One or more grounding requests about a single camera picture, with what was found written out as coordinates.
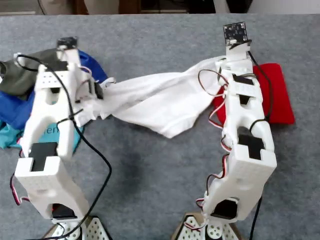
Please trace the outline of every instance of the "black wire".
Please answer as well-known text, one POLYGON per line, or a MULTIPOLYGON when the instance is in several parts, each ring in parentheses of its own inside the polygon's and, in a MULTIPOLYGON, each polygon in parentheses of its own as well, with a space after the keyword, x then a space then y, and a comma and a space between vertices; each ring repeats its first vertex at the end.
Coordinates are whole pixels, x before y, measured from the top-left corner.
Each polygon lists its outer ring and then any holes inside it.
POLYGON ((252 240, 253 237, 254 237, 255 225, 256 225, 257 218, 258 218, 258 214, 259 214, 259 209, 260 209, 260 206, 261 206, 261 202, 262 202, 262 196, 260 197, 260 199, 259 199, 259 201, 258 201, 258 205, 256 206, 254 218, 253 218, 252 225, 251 225, 251 231, 250 231, 249 240, 252 240))
POLYGON ((158 7, 158 13, 161 14, 161 5, 160 5, 160 0, 156 1, 156 5, 158 7))
POLYGON ((24 55, 24 54, 19 54, 17 57, 16 57, 16 61, 18 61, 18 58, 26 58, 26 59, 31 59, 31 60, 34 60, 36 62, 38 62, 39 64, 42 64, 44 65, 54 76, 55 78, 59 81, 59 83, 61 84, 63 90, 65 91, 65 94, 66 94, 66 98, 68 100, 68 105, 69 105, 69 111, 70 111, 70 120, 73 122, 73 126, 75 128, 75 130, 77 131, 77 133, 79 134, 80 138, 96 153, 98 154, 102 159, 103 161, 107 164, 108 168, 109 168, 109 172, 104 180, 104 183, 102 185, 102 187, 100 188, 98 194, 96 195, 95 199, 93 200, 93 203, 91 204, 88 212, 84 215, 83 219, 78 223, 77 226, 74 227, 74 229, 72 229, 70 232, 68 232, 67 234, 64 234, 64 235, 61 235, 61 236, 51 236, 51 237, 45 237, 45 238, 31 238, 31 239, 26 239, 26 240, 57 240, 57 239, 63 239, 63 238, 66 238, 68 237, 69 235, 71 235, 72 233, 74 233, 84 222, 85 220, 87 219, 87 217, 90 215, 91 211, 93 210, 93 208, 95 207, 98 199, 100 198, 102 192, 104 191, 110 177, 111 177, 111 174, 112 174, 112 166, 110 164, 110 162, 106 159, 106 157, 100 152, 98 151, 86 138, 85 136, 83 135, 83 133, 80 131, 80 129, 78 128, 75 120, 74 120, 74 111, 73 111, 73 107, 72 107, 72 103, 71 103, 71 99, 70 99, 70 95, 69 95, 69 92, 66 88, 66 86, 64 85, 64 83, 62 82, 62 80, 59 78, 59 76, 55 73, 55 71, 52 69, 52 67, 50 67, 47 63, 41 61, 40 59, 36 58, 36 57, 32 57, 32 56, 28 56, 28 55, 24 55))
POLYGON ((61 236, 65 233, 65 231, 66 231, 66 229, 64 228, 64 226, 62 226, 60 223, 56 223, 57 225, 59 225, 62 229, 63 229, 63 232, 62 232, 62 234, 61 234, 61 236))
POLYGON ((81 113, 83 110, 84 110, 84 109, 82 108, 82 109, 80 109, 79 111, 75 112, 73 115, 70 114, 68 118, 64 118, 64 119, 58 121, 58 122, 56 123, 56 126, 58 127, 58 125, 59 125, 60 123, 63 123, 63 122, 68 121, 68 120, 72 120, 75 115, 81 113))
POLYGON ((259 69, 259 71, 262 73, 262 75, 265 77, 265 79, 268 81, 268 84, 269 84, 269 100, 270 100, 270 106, 269 106, 269 110, 267 112, 267 114, 265 115, 265 117, 263 119, 258 119, 258 120, 255 120, 250 128, 249 128, 249 131, 251 132, 252 128, 254 127, 254 125, 258 122, 263 122, 263 121, 266 121, 268 122, 269 121, 269 118, 270 118, 270 115, 272 113, 272 109, 273 109, 273 105, 274 105, 274 94, 273 94, 273 88, 272 88, 272 83, 271 83, 271 80, 270 78, 267 76, 267 74, 265 73, 265 71, 263 71, 263 69, 259 66, 259 64, 257 63, 257 61, 255 60, 254 56, 252 55, 252 53, 250 51, 248 51, 248 54, 251 58, 251 60, 253 61, 254 65, 257 66, 257 68, 259 69))
POLYGON ((39 4, 39 7, 40 7, 40 9, 41 9, 42 14, 43 14, 43 15, 46 15, 46 14, 45 14, 45 11, 44 11, 44 8, 43 8, 43 6, 42 6, 42 3, 40 2, 40 0, 37 0, 37 1, 38 1, 38 4, 39 4))

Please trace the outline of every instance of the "white towel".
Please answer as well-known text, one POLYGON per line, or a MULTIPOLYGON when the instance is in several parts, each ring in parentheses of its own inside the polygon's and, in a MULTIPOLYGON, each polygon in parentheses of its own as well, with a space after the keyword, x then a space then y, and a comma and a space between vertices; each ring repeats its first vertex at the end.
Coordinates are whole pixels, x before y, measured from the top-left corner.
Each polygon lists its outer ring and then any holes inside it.
POLYGON ((147 75, 122 81, 104 92, 104 112, 172 138, 194 125, 199 114, 212 102, 220 89, 214 72, 216 61, 224 56, 203 60, 185 72, 147 75))

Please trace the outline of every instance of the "red cloth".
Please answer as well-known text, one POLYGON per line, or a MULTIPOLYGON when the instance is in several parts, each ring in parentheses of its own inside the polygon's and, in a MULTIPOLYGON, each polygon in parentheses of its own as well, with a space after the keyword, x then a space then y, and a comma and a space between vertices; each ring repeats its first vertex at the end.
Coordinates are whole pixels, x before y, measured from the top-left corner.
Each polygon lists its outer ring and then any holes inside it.
MULTIPOLYGON (((260 67, 269 77, 272 83, 273 107, 269 123, 293 124, 295 122, 295 116, 290 105, 290 100, 281 66, 277 63, 266 63, 260 65, 260 67)), ((258 81, 260 83, 261 92, 263 96, 262 107, 264 114, 266 115, 270 106, 269 83, 268 80, 261 74, 257 66, 253 67, 253 73, 257 76, 258 81)), ((219 105, 222 104, 222 102, 222 97, 215 97, 212 101, 212 104, 215 108, 217 108, 219 105)), ((219 121, 222 124, 224 124, 226 120, 225 106, 221 107, 216 114, 219 121)))

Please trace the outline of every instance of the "teal cloth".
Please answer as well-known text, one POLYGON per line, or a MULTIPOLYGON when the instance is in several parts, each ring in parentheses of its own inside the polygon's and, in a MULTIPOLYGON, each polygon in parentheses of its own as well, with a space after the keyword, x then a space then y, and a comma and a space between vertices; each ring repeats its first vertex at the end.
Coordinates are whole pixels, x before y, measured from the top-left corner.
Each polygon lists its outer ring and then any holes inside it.
MULTIPOLYGON (((9 124, 6 124, 3 121, 0 121, 0 148, 4 149, 7 147, 21 148, 19 145, 19 139, 23 136, 23 130, 16 130, 12 128, 9 124)), ((50 124, 43 135, 39 138, 38 143, 49 143, 49 142, 58 142, 59 141, 59 129, 55 123, 50 124)), ((80 136, 76 130, 74 130, 73 138, 73 151, 76 150, 80 142, 80 136)))

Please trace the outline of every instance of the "gray felt surface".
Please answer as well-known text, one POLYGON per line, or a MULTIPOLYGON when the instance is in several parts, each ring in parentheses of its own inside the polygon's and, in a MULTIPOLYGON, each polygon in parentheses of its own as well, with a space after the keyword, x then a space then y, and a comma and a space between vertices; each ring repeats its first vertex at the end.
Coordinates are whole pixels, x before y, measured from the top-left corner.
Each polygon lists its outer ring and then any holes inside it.
MULTIPOLYGON (((320 15, 2 17, 0 59, 52 48, 57 38, 76 35, 81 50, 123 81, 184 71, 223 55, 222 25, 240 21, 246 22, 257 61, 281 64, 296 118, 295 125, 272 127, 278 167, 265 186, 255 239, 318 240, 320 15)), ((173 139, 113 117, 87 127, 85 135, 113 166, 93 213, 115 240, 167 240, 184 213, 197 210, 194 201, 204 194, 206 176, 220 171, 224 153, 220 131, 207 116, 208 111, 173 139)), ((2 240, 41 237, 51 226, 30 204, 15 205, 9 178, 17 159, 17 149, 0 150, 2 240)), ((103 161, 82 142, 66 167, 92 202, 107 174, 103 161)), ((18 186, 18 192, 24 190, 18 186)), ((252 217, 237 223, 245 237, 252 217)))

